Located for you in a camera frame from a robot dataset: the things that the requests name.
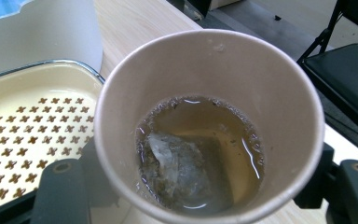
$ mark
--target brewed tea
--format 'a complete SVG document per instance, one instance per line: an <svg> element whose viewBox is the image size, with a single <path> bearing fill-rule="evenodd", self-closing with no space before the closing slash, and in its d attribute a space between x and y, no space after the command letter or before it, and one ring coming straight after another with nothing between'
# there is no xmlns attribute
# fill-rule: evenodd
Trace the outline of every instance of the brewed tea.
<svg viewBox="0 0 358 224"><path fill-rule="evenodd" d="M235 107L202 96L159 104L138 125L145 187L161 205L211 214L250 202L263 178L261 142Z"/></svg>

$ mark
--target chair seat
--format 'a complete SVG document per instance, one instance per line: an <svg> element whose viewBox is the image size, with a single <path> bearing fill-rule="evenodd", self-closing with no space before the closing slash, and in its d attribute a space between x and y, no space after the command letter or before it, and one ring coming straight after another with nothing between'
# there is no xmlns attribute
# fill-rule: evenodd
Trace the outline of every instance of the chair seat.
<svg viewBox="0 0 358 224"><path fill-rule="evenodd" d="M358 44L309 57L302 65L358 111Z"/></svg>

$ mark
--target liquid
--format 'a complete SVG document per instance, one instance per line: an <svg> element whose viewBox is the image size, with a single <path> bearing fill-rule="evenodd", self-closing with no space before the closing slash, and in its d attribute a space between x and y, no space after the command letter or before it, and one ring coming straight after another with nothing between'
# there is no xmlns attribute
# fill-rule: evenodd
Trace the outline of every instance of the liquid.
<svg viewBox="0 0 358 224"><path fill-rule="evenodd" d="M160 177L158 169L162 168L151 150L151 136L162 141L168 141L166 139L170 137L167 136L172 136L172 139L180 139L178 142L187 142L187 145L181 143L180 147L196 146L202 154L201 161L186 161L201 163L200 171L194 171L191 164L182 164L182 168L180 162L175 164L179 170L190 167L188 170L196 173L182 174L188 183L203 185L208 182L211 185L195 193L198 198L188 197L198 202L181 199L183 194L172 193L171 184L156 184ZM262 147L253 125L239 110L217 99L191 96L161 103L139 124L136 137L143 184L158 203L178 212L208 214L238 202L250 202L263 179ZM181 149L173 148L172 154L176 150ZM161 189L167 186L170 188L166 191Z"/></svg>

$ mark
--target perforated tray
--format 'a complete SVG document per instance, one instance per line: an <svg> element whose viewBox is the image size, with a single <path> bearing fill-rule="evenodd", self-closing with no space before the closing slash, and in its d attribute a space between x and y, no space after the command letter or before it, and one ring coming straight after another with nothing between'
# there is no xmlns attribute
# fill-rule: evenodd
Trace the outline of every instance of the perforated tray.
<svg viewBox="0 0 358 224"><path fill-rule="evenodd" d="M79 158L103 79L73 61L0 74L0 205L37 188L47 165Z"/></svg>

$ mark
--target white table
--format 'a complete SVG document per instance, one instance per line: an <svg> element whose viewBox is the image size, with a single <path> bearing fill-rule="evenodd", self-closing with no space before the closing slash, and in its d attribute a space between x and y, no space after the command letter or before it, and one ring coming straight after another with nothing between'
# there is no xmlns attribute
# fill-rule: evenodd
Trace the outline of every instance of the white table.
<svg viewBox="0 0 358 224"><path fill-rule="evenodd" d="M94 0L103 37L103 64L101 75L110 72L129 53L155 38L186 30L201 29L165 0ZM326 125L325 142L336 149L334 162L358 160L358 148ZM93 223L160 223L125 200L119 207L93 208ZM293 202L258 223L325 223L322 209L301 210Z"/></svg>

